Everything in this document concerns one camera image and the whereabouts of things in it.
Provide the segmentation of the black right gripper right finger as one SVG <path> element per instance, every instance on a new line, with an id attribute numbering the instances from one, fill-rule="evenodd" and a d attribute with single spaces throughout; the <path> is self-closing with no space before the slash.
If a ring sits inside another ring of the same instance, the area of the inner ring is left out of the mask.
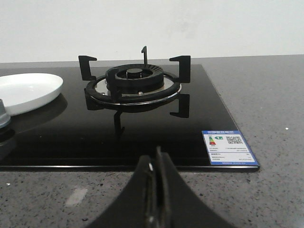
<path id="1" fill-rule="evenodd" d="M 232 228 L 190 189 L 170 156 L 156 147 L 161 228 Z"/>

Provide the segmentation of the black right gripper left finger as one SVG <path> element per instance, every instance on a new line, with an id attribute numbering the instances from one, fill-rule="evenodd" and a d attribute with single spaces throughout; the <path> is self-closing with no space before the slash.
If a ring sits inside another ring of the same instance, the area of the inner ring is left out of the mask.
<path id="1" fill-rule="evenodd" d="M 156 182 L 149 156 L 141 156 L 125 188 L 89 228 L 156 227 Z"/>

